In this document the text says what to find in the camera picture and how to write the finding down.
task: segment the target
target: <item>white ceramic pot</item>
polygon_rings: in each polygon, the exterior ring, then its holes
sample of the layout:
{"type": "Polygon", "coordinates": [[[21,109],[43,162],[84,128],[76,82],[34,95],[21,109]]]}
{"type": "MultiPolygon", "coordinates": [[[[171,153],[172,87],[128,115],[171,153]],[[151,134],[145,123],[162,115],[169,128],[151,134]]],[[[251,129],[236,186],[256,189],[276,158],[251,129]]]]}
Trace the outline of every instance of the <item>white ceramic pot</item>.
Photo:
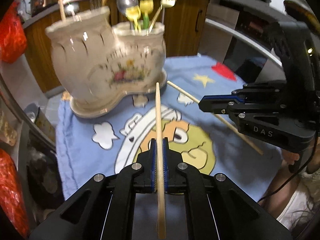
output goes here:
{"type": "Polygon", "coordinates": [[[136,34],[129,22],[113,28],[109,8],[86,11],[46,29],[52,41],[52,62],[61,84],[73,97],[80,117],[105,114],[127,94],[148,93],[165,83],[164,26],[136,34]]]}

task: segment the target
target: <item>ceramic base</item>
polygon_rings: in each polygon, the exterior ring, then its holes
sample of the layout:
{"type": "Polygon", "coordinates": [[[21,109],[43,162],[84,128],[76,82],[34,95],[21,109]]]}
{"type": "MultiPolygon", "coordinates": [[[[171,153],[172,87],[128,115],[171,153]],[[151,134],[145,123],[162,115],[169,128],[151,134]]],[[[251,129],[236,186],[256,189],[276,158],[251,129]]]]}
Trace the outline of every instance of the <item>ceramic base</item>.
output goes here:
{"type": "MultiPolygon", "coordinates": [[[[164,87],[167,82],[167,73],[165,70],[162,70],[158,80],[151,87],[147,87],[145,90],[140,91],[130,91],[130,95],[134,94],[149,94],[156,91],[156,83],[159,82],[160,88],[164,87]]],[[[129,94],[120,94],[114,101],[109,102],[107,105],[100,107],[99,109],[83,109],[78,106],[76,100],[71,97],[70,99],[70,108],[73,113],[81,118],[97,118],[103,116],[112,110],[124,96],[129,94]]]]}

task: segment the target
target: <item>yellow spoon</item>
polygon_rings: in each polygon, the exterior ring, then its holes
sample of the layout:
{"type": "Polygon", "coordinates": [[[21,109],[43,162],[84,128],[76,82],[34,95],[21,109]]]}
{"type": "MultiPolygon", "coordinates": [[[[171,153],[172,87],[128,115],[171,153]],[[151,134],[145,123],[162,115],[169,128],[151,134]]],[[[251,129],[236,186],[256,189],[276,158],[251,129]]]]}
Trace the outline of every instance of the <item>yellow spoon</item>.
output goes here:
{"type": "Polygon", "coordinates": [[[143,29],[149,28],[149,15],[153,11],[153,0],[141,0],[140,11],[143,13],[143,29]]]}
{"type": "Polygon", "coordinates": [[[138,29],[139,32],[141,32],[141,27],[138,24],[138,19],[140,19],[140,17],[141,17],[141,11],[140,11],[139,6],[137,5],[137,6],[127,8],[125,12],[127,14],[128,20],[134,22],[134,29],[135,30],[138,29]]]}

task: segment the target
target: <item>screw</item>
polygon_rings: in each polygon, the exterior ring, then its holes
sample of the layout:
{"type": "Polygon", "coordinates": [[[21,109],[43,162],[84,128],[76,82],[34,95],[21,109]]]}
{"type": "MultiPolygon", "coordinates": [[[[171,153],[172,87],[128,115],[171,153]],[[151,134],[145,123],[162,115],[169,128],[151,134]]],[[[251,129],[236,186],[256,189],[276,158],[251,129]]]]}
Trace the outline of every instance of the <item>screw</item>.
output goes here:
{"type": "Polygon", "coordinates": [[[140,163],[134,163],[131,165],[131,168],[133,168],[134,170],[138,170],[142,167],[142,165],[140,163]]]}
{"type": "Polygon", "coordinates": [[[222,173],[219,173],[219,174],[216,175],[216,179],[218,181],[225,181],[226,180],[226,176],[224,174],[222,174],[222,173]]]}
{"type": "Polygon", "coordinates": [[[188,165],[186,163],[179,163],[178,168],[180,170],[185,170],[186,168],[188,168],[188,165]]]}
{"type": "Polygon", "coordinates": [[[103,174],[96,174],[94,177],[93,177],[94,181],[96,182],[99,182],[99,181],[102,181],[103,180],[103,174]]]}

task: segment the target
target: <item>yellow star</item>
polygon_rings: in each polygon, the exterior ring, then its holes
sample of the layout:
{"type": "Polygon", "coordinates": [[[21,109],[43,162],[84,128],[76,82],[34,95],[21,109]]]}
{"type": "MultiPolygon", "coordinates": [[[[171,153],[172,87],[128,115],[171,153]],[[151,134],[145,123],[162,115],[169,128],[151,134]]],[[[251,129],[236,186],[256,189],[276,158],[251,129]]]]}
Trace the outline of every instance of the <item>yellow star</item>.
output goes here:
{"type": "Polygon", "coordinates": [[[198,74],[195,74],[193,80],[201,81],[204,87],[207,85],[208,82],[215,83],[215,81],[209,78],[208,76],[199,76],[198,74]]]}

